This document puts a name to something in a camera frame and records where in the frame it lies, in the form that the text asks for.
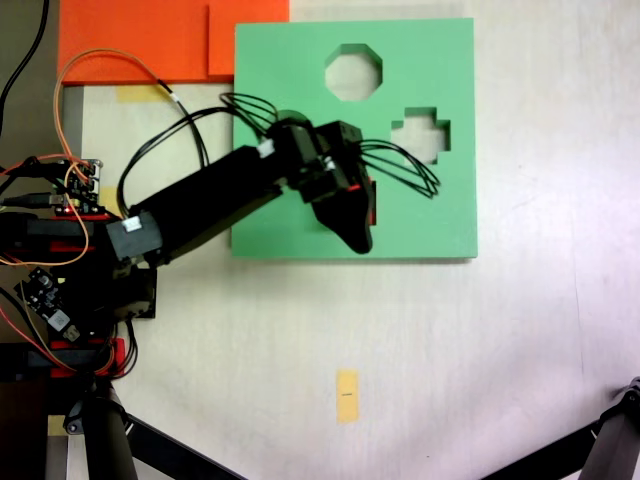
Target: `yellow sticky note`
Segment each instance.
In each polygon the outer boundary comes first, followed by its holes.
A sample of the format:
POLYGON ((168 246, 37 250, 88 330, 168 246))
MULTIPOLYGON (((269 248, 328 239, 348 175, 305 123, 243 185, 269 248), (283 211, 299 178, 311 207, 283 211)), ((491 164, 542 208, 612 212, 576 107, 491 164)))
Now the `yellow sticky note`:
POLYGON ((64 423, 64 415, 49 415, 49 433, 50 437, 66 437, 67 431, 62 425, 64 423))
POLYGON ((100 187, 100 205, 109 210, 111 213, 121 215, 118 208, 116 187, 100 187))
POLYGON ((118 103, 166 102, 167 92, 160 85, 118 85, 116 101, 118 103))
POLYGON ((358 371, 338 370, 336 376, 338 423, 350 423, 359 417, 358 371))

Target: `green shape sorter board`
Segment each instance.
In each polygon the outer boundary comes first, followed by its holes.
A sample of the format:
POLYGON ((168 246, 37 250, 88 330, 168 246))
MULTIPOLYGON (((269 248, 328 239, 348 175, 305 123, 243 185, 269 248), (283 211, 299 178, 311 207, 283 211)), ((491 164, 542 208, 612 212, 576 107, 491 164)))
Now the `green shape sorter board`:
MULTIPOLYGON (((440 193, 429 200, 375 170, 373 250, 353 253, 287 191, 232 229, 234 256, 255 258, 470 258, 477 256, 472 19, 244 24, 236 30, 235 91, 296 110, 314 125, 342 120, 366 139, 391 139, 406 112, 435 111, 450 128, 449 151, 432 165, 440 193), (363 101, 342 101, 325 85, 339 52, 366 45, 382 84, 363 101)), ((239 120, 234 145, 256 143, 239 120)), ((385 155, 402 162, 400 156, 385 155)))

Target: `white table surface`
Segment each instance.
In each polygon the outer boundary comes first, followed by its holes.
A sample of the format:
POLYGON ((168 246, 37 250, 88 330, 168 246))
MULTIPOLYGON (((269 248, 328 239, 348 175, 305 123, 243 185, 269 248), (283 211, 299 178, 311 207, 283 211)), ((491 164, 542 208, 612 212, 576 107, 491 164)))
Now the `white table surface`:
MULTIPOLYGON (((475 19, 479 257, 249 261, 221 235, 159 272, 158 316, 137 322, 138 366, 116 383, 132 414, 252 480, 477 479, 640 373, 640 2, 395 4, 292 0, 291 15, 475 19), (360 375, 346 425, 342 368, 360 375)), ((177 92, 195 110, 229 88, 177 92)), ((82 155, 107 185, 178 118, 114 99, 85 89, 82 155)), ((228 119, 200 127, 212 157, 229 151, 228 119)), ((185 130, 128 198, 195 168, 185 130)), ((69 478, 85 478, 73 442, 69 478)))

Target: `orange board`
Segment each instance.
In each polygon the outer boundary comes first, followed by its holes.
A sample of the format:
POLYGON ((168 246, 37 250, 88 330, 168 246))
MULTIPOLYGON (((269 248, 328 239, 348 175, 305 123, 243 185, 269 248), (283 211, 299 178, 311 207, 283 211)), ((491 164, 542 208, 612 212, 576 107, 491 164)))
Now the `orange board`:
MULTIPOLYGON (((74 55, 103 47, 137 55, 166 82, 231 81, 235 24, 288 19, 284 0, 60 0, 58 71, 74 55)), ((65 78, 75 85, 149 81, 134 63, 111 56, 82 60, 65 78)))
POLYGON ((209 7, 209 78, 213 82, 233 81, 235 29, 238 23, 289 21, 289 0, 212 0, 209 7))

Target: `plus-shaped cutout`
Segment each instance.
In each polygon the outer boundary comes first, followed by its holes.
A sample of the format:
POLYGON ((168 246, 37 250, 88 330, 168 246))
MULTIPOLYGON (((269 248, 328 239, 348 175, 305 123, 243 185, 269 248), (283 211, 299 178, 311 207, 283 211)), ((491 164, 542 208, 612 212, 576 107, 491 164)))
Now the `plus-shaped cutout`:
POLYGON ((435 108, 407 108, 403 120, 391 122, 391 141, 425 165, 437 164, 438 154, 451 150, 451 122, 438 120, 435 108))

